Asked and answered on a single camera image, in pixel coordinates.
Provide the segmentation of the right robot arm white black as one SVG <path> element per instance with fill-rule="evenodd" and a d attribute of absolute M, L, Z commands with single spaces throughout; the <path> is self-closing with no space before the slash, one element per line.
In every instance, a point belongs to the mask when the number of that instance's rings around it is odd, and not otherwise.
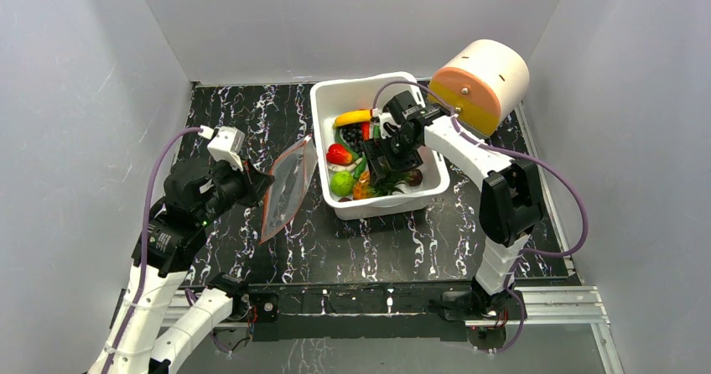
<path fill-rule="evenodd" d="M 395 95 L 369 114 L 384 133 L 362 145 L 373 184 L 418 168 L 423 162 L 420 148 L 429 148 L 477 185 L 478 227 L 485 234 L 482 261 L 472 279 L 470 294 L 454 299 L 443 297 L 439 307 L 444 313 L 465 318 L 495 318 L 511 299 L 515 265 L 542 219 L 537 166 L 488 149 L 461 127 L 446 106 L 419 104 L 409 91 Z"/>

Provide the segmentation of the white plastic bin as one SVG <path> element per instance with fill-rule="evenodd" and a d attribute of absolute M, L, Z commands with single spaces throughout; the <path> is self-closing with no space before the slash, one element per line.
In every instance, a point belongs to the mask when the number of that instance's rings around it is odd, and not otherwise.
<path fill-rule="evenodd" d="M 377 106 L 402 91 L 410 91 L 419 106 L 424 105 L 422 92 L 413 85 L 417 79 L 404 71 L 384 73 L 358 79 L 322 81 L 310 90 L 310 105 L 314 130 L 314 142 L 318 156 L 319 184 L 324 200 L 341 220 L 357 220 L 374 216 L 391 215 L 420 210 L 435 201 L 447 191 L 450 184 L 449 170 L 444 157 L 429 149 L 420 148 L 423 159 L 420 170 L 423 182 L 402 193 L 364 200 L 342 202 L 330 190 L 333 172 L 325 159 L 328 147 L 335 142 L 334 120 L 341 114 L 360 109 L 371 109 L 377 99 Z"/>

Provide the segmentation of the clear zip bag orange zipper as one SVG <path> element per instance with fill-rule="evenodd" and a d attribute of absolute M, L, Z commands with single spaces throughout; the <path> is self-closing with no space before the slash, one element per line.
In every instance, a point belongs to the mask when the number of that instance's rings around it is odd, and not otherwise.
<path fill-rule="evenodd" d="M 277 157 L 270 170 L 274 182 L 264 198 L 260 244 L 276 236 L 297 215 L 317 162 L 316 147 L 310 134 Z"/>

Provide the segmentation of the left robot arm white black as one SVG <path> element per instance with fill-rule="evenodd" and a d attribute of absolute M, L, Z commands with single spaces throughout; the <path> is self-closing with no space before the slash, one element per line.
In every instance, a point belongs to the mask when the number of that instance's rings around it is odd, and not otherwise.
<path fill-rule="evenodd" d="M 249 161 L 176 163 L 163 197 L 148 209 L 132 254 L 129 283 L 91 373 L 175 373 L 225 319 L 251 308 L 248 285 L 220 273 L 171 327 L 162 323 L 193 260 L 207 243 L 206 227 L 234 205 L 259 205 L 275 179 Z"/>

